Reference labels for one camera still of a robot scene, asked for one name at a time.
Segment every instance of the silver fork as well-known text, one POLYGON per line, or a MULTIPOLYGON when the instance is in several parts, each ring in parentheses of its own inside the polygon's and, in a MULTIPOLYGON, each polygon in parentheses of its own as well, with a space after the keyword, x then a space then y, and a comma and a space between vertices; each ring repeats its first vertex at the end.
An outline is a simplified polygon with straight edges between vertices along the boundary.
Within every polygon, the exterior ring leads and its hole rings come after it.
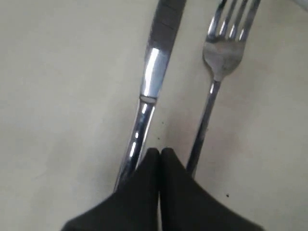
POLYGON ((241 1, 240 8, 229 34, 227 34, 228 27, 238 0, 232 0, 227 16, 218 31, 218 23, 227 3, 227 0, 221 0, 208 28, 203 47, 203 60, 212 70, 212 82, 205 110, 186 166, 187 171, 192 177, 195 176, 200 152, 205 139, 205 133, 220 84, 225 76, 230 75, 238 67, 243 58, 248 34, 261 0, 252 0, 244 26, 239 30, 239 24, 248 2, 249 0, 241 1))

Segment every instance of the knife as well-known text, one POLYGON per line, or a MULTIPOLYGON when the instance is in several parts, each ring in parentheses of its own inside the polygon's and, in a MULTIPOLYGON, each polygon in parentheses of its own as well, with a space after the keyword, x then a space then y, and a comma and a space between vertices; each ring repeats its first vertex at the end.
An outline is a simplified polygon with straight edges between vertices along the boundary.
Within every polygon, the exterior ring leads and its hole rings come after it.
POLYGON ((142 160, 149 126, 171 56, 186 0, 160 0, 152 22, 145 52, 137 115, 116 179, 121 187, 142 160))

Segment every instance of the fork tines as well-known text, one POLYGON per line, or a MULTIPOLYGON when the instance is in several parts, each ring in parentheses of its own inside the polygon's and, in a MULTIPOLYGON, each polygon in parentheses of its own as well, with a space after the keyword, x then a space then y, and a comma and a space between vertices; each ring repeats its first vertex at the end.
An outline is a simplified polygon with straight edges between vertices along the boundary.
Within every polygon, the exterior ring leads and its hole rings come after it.
MULTIPOLYGON (((209 26, 208 33, 207 33, 208 37, 211 37, 211 38, 216 37, 218 24, 219 24, 222 12, 225 8, 227 1, 228 0, 221 0, 220 1, 218 8, 215 12, 215 15, 212 18, 211 24, 209 26)), ((234 9, 235 9, 237 3, 239 2, 238 0, 231 0, 231 1, 232 1, 232 3, 231 3, 230 8, 228 10, 227 16, 223 20, 222 26, 219 30, 219 37, 222 37, 222 38, 226 37, 231 17, 233 15, 233 12, 234 12, 234 9)), ((236 39, 236 37, 238 35, 238 31, 239 31, 239 25, 240 25, 240 22, 242 20, 243 15, 244 15, 244 11, 245 11, 245 9, 248 5, 248 2, 249 2, 249 0, 242 0, 241 1, 241 5, 239 7, 239 10, 238 10, 237 15, 236 15, 235 20, 234 20, 234 23, 231 27, 230 34, 228 35, 227 39, 230 39, 230 40, 236 39)), ((246 41, 247 40, 250 28, 251 28, 252 23, 254 21, 254 18, 255 18, 255 15, 257 13, 260 2, 261 2, 261 0, 252 0, 252 2, 250 4, 250 9, 249 9, 248 14, 247 14, 247 17, 244 21, 244 26, 240 30, 241 33, 240 33, 240 36, 239 36, 239 41, 246 41)))

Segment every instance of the cutlery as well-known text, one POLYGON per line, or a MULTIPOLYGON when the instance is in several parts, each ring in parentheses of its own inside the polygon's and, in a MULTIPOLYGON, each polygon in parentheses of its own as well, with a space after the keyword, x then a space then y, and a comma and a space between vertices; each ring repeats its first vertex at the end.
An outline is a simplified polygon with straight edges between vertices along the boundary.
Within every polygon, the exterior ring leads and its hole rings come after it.
POLYGON ((125 183, 142 160, 142 149, 165 77, 185 3, 186 0, 160 0, 158 3, 145 53, 137 115, 116 179, 115 191, 125 183))
POLYGON ((230 75, 238 67, 243 58, 248 34, 261 0, 232 0, 229 9, 225 9, 227 2, 228 0, 220 1, 208 28, 203 47, 203 61, 211 69, 212 77, 205 109, 186 166, 186 170, 192 177, 195 176, 205 133, 220 85, 224 77, 230 75), (250 8, 247 17, 243 21, 244 26, 239 29, 240 22, 249 2, 250 8), (231 17, 237 4, 240 4, 239 10, 234 22, 231 24, 231 17), (222 21, 222 26, 219 28, 218 25, 224 10, 227 10, 227 15, 222 21))

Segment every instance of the white table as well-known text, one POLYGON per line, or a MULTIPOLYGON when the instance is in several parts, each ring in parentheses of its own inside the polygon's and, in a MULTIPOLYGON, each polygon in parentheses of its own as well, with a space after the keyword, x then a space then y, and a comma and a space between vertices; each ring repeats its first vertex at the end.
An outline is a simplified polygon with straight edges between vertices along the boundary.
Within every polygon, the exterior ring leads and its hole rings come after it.
MULTIPOLYGON (((0 1, 0 225, 55 231, 113 190, 157 0, 0 1)), ((188 0, 148 146, 188 159, 216 0, 188 0)), ((268 230, 308 230, 308 13, 260 5, 218 95, 196 180, 268 230)))

